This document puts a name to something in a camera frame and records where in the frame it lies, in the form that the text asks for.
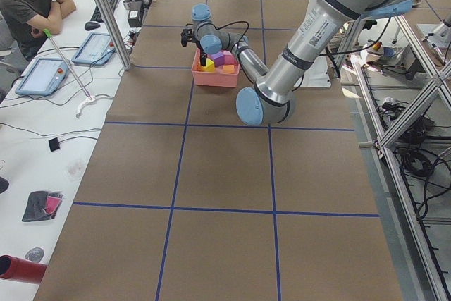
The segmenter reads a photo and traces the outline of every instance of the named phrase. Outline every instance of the red cylinder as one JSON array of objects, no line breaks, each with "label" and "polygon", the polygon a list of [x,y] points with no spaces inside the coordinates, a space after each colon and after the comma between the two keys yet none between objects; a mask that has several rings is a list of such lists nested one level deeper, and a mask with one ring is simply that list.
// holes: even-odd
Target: red cylinder
[{"label": "red cylinder", "polygon": [[46,264],[38,264],[10,255],[0,257],[0,278],[4,280],[39,284],[46,268]]}]

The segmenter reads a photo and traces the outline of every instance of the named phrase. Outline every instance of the computer mouse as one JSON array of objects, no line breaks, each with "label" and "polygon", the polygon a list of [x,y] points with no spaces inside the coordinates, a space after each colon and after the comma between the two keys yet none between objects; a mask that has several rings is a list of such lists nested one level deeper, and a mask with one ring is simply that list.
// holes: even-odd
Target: computer mouse
[{"label": "computer mouse", "polygon": [[99,28],[100,24],[97,21],[88,21],[85,23],[85,30],[95,30],[96,28]]}]

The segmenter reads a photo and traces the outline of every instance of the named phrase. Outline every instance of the yellow block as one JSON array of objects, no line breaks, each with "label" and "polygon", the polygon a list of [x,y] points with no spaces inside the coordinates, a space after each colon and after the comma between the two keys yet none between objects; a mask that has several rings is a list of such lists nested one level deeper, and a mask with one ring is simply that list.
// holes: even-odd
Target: yellow block
[{"label": "yellow block", "polygon": [[201,72],[214,72],[214,62],[210,58],[206,59],[205,66],[201,66],[200,62],[198,64],[198,66],[199,66],[199,70]]},{"label": "yellow block", "polygon": [[223,65],[223,72],[224,73],[235,73],[235,65]]}]

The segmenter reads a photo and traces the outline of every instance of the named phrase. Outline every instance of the man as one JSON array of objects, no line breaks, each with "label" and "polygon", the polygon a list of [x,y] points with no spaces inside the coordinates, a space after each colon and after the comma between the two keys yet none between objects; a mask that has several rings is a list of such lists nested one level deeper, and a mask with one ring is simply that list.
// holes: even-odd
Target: man
[{"label": "man", "polygon": [[1,14],[28,61],[46,40],[43,29],[57,35],[74,10],[73,0],[0,0]]}]

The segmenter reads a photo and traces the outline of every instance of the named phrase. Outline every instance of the robotic arm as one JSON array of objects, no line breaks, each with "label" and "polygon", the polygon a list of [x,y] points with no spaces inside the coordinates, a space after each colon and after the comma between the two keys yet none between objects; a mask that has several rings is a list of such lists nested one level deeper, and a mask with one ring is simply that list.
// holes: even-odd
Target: robotic arm
[{"label": "robotic arm", "polygon": [[271,68],[249,47],[247,38],[217,30],[205,4],[192,9],[192,41],[207,54],[231,51],[253,82],[237,96],[237,113],[244,123],[279,123],[295,110],[292,88],[344,23],[398,16],[411,7],[412,0],[317,0]]}]

